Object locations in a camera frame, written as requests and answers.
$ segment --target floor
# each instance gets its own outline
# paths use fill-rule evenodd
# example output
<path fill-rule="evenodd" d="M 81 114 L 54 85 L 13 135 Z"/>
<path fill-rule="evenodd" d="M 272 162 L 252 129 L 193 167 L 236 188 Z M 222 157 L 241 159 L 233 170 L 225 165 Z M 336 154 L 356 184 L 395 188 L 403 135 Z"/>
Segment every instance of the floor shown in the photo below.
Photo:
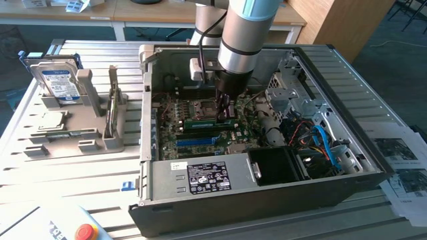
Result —
<path fill-rule="evenodd" d="M 397 115 L 408 125 L 417 125 L 427 132 L 427 47 L 416 47 L 399 43 L 388 43 L 381 47 L 369 47 L 388 40 L 427 45 L 427 34 L 423 30 L 427 22 L 415 20 L 401 32 L 408 17 L 400 12 L 391 21 L 387 15 L 372 34 L 352 66 L 373 87 Z M 4 29 L 0 25 L 0 43 Z M 45 52 L 52 39 L 66 40 L 114 40 L 113 29 L 109 27 L 76 26 L 30 26 L 18 25 L 22 41 L 30 52 Z M 170 28 L 138 28 L 145 36 L 137 36 L 133 28 L 125 29 L 125 39 L 129 41 L 164 41 Z M 186 30 L 170 41 L 184 41 L 190 38 L 192 30 Z M 8 59 L 0 54 L 0 134 L 6 127 L 13 111 L 5 102 L 5 93 L 13 89 L 25 88 L 30 82 L 30 74 L 17 59 Z"/>

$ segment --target motherboard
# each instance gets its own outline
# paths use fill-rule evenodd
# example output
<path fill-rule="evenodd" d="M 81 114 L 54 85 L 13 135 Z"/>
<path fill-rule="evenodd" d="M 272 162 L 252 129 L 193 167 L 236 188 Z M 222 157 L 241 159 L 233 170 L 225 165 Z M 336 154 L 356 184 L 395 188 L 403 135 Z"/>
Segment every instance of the motherboard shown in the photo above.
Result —
<path fill-rule="evenodd" d="M 188 90 L 182 94 L 154 93 L 158 160 L 174 160 L 241 153 L 260 146 L 257 119 L 251 94 L 243 94 L 228 108 L 232 118 L 216 121 L 214 92 Z"/>

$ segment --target emergency stop button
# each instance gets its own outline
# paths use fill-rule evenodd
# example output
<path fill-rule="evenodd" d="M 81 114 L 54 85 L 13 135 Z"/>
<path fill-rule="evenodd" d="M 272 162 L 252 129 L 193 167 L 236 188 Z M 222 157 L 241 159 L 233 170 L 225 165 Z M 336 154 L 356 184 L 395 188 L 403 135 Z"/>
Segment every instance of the emergency stop button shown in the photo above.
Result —
<path fill-rule="evenodd" d="M 97 229 L 90 224 L 82 224 L 74 231 L 74 240 L 94 240 L 97 237 Z"/>

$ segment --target slotted metal table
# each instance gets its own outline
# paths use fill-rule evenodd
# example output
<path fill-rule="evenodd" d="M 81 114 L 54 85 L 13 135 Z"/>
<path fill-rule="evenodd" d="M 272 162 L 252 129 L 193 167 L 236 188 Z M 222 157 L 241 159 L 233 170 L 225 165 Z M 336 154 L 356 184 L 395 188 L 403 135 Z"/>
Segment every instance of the slotted metal table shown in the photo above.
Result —
<path fill-rule="evenodd" d="M 40 87 L 32 80 L 0 139 L 0 229 L 8 219 L 33 206 L 34 200 L 61 196 L 90 213 L 114 240 L 145 239 L 126 212 L 128 205 L 138 200 L 137 191 L 120 192 L 122 181 L 134 180 L 140 171 L 141 44 L 153 42 L 66 40 L 50 46 L 48 51 L 52 54 L 80 54 L 82 67 L 92 69 L 92 82 L 98 93 L 109 90 L 109 65 L 117 66 L 118 86 L 129 98 L 122 136 L 125 148 L 120 153 L 98 156 L 18 160 L 14 156 L 20 153 L 13 151 L 13 145 L 28 141 L 21 135 L 30 129 L 33 117 L 44 108 L 37 99 Z M 357 121 L 404 125 L 335 49 L 325 45 L 301 45 L 301 48 Z M 383 191 L 375 188 L 353 194 L 335 207 L 164 235 L 156 239 L 188 237 L 210 240 L 415 240 L 427 239 L 427 227 L 412 227 L 404 217 L 396 216 Z"/>

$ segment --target red button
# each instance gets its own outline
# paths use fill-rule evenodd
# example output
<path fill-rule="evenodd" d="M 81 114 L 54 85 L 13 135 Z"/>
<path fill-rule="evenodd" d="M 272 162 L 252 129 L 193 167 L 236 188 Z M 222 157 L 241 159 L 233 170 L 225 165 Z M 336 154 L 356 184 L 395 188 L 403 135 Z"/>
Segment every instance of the red button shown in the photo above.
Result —
<path fill-rule="evenodd" d="M 94 229 L 90 224 L 82 224 L 74 231 L 74 240 L 90 240 L 94 234 Z"/>

